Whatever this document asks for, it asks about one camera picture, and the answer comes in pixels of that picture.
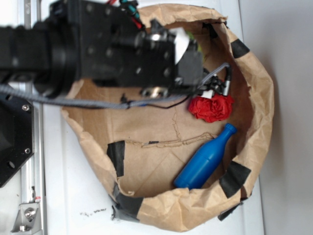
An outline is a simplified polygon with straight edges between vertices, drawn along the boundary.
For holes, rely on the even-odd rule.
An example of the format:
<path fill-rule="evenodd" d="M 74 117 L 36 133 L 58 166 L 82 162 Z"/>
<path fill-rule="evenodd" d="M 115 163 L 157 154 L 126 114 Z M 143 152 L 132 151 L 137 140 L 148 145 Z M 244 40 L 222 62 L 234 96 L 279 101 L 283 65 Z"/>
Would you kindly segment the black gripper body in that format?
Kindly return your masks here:
<path fill-rule="evenodd" d="M 152 20 L 151 30 L 134 22 L 113 23 L 94 35 L 92 80 L 99 87 L 141 88 L 147 97 L 168 97 L 176 78 L 176 32 Z"/>

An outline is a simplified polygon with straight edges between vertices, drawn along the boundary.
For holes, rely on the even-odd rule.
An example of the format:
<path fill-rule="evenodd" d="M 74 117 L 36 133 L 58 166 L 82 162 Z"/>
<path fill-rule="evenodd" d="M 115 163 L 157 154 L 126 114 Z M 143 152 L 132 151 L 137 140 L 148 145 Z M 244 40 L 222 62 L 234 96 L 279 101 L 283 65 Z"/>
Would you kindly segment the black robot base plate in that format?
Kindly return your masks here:
<path fill-rule="evenodd" d="M 0 96 L 0 186 L 33 155 L 33 106 L 25 99 Z"/>

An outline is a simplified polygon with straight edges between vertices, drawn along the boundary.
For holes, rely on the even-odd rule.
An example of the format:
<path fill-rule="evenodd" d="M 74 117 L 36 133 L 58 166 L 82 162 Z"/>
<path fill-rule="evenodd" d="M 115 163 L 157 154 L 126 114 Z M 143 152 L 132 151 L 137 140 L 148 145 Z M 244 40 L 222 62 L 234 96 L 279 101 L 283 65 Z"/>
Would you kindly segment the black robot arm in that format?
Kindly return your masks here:
<path fill-rule="evenodd" d="M 31 29 L 2 27 L 1 83 L 31 82 L 51 98 L 80 79 L 104 87 L 171 87 L 178 73 L 174 36 L 156 20 L 147 31 L 135 6 L 59 0 Z"/>

